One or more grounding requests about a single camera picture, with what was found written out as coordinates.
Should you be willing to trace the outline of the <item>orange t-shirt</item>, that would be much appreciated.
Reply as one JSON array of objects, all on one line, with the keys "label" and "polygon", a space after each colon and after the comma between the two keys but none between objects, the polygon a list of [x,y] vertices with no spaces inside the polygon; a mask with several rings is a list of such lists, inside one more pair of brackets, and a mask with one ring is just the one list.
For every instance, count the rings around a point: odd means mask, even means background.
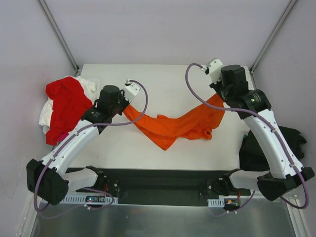
[{"label": "orange t-shirt", "polygon": [[162,150],[168,150],[178,138],[210,140],[219,127],[224,111],[201,104],[179,118],[143,115],[135,126]]}]

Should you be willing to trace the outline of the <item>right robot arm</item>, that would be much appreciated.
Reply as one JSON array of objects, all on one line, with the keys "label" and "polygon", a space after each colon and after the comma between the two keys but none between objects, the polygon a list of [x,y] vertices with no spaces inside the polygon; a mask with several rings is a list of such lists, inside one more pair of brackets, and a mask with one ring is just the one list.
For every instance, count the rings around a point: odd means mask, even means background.
[{"label": "right robot arm", "polygon": [[210,87],[249,127],[270,168],[266,172],[231,171],[222,182],[223,192],[233,195],[240,188],[259,190],[266,199],[274,201],[312,179],[313,169],[304,167],[292,152],[265,93],[249,89],[244,67],[224,66],[215,60],[207,69],[212,80]]}]

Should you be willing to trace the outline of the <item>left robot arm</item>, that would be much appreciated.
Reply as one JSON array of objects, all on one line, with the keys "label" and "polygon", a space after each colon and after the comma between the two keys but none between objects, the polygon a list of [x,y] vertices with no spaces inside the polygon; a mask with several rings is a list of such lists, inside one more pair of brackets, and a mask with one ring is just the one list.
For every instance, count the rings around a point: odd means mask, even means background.
[{"label": "left robot arm", "polygon": [[115,115],[121,115],[140,91],[135,83],[127,83],[124,89],[106,85],[93,106],[84,112],[74,130],[48,155],[27,164],[27,187],[51,205],[59,204],[67,193],[83,188],[94,192],[105,189],[103,171],[87,166],[76,172],[67,169],[81,150],[112,123]]}]

